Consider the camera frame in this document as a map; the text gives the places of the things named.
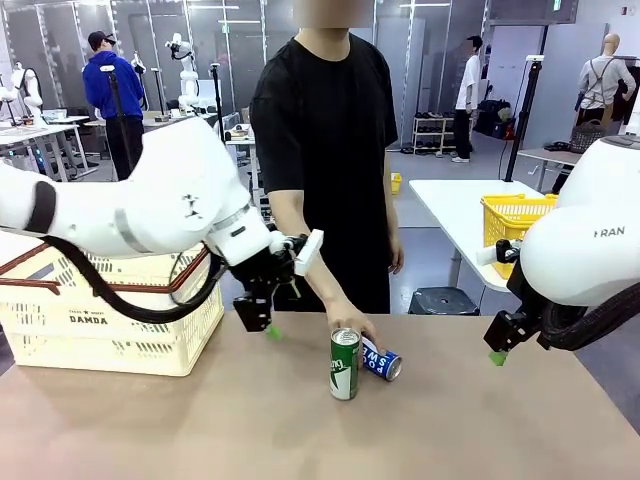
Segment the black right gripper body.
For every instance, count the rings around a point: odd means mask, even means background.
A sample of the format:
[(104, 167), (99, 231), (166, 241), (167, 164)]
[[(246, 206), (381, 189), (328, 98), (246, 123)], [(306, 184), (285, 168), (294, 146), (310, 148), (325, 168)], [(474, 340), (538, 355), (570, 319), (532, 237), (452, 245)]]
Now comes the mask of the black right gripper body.
[(513, 271), (507, 281), (507, 288), (521, 302), (515, 313), (526, 315), (526, 340), (529, 340), (540, 331), (547, 300), (531, 287), (519, 262), (514, 264)]

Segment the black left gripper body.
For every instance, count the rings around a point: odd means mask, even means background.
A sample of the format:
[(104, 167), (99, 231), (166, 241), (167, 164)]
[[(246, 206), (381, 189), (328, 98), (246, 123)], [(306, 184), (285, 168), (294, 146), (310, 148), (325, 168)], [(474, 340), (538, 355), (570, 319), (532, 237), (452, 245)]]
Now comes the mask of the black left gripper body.
[(289, 250), (272, 253), (263, 249), (230, 266), (229, 271), (243, 285), (247, 295), (271, 300), (280, 285), (294, 279), (294, 258)]

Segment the person's right hand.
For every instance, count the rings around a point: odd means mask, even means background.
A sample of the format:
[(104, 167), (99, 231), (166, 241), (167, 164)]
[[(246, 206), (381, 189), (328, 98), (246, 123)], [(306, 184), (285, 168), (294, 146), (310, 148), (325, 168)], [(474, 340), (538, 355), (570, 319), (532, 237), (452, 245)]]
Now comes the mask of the person's right hand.
[(379, 351), (384, 350), (374, 324), (349, 300), (329, 300), (324, 306), (331, 331), (338, 328), (351, 328), (371, 341)]

